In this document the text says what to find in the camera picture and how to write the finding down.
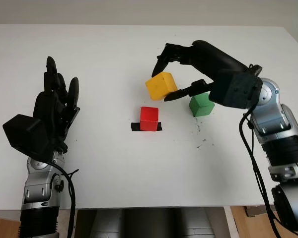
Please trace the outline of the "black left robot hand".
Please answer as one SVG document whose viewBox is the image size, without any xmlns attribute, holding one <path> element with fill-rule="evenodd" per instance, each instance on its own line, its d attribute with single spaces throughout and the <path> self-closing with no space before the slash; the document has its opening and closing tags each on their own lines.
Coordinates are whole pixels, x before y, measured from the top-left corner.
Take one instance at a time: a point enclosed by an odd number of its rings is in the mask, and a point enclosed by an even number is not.
<svg viewBox="0 0 298 238">
<path fill-rule="evenodd" d="M 57 72 L 56 63 L 47 57 L 44 72 L 44 91 L 37 96 L 33 116 L 43 121 L 53 151 L 66 153 L 65 139 L 68 130 L 78 115 L 78 78 L 74 77 L 66 88 L 63 76 Z"/>
</svg>

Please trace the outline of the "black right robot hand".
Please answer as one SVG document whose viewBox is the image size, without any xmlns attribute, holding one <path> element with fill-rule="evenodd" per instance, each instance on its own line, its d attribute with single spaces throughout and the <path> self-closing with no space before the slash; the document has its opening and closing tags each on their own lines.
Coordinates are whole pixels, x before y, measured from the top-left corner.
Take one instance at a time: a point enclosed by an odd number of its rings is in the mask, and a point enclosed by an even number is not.
<svg viewBox="0 0 298 238">
<path fill-rule="evenodd" d="M 210 78 L 212 81 L 216 81 L 217 76 L 221 70 L 228 70 L 233 72 L 250 72 L 250 69 L 254 67 L 253 64 L 249 66 L 244 65 L 235 58 L 211 45 L 203 40 L 196 40 L 192 43 L 192 46 L 185 47 L 181 45 L 166 43 L 162 53 L 157 56 L 157 63 L 153 69 L 152 77 L 163 72 L 170 62 L 179 62 L 182 65 L 191 65 L 197 69 L 200 73 Z M 192 93 L 203 93 L 211 91 L 211 84 L 206 84 L 204 80 L 198 80 L 191 84 L 190 87 L 185 89 L 179 89 L 176 92 L 168 93 L 164 96 L 164 101 L 173 101 L 185 97 L 187 95 L 193 96 Z M 242 100 L 242 103 L 224 103 L 222 99 L 215 100 L 218 104 L 226 107 L 234 107 L 240 109 L 246 109 L 247 100 Z"/>
</svg>

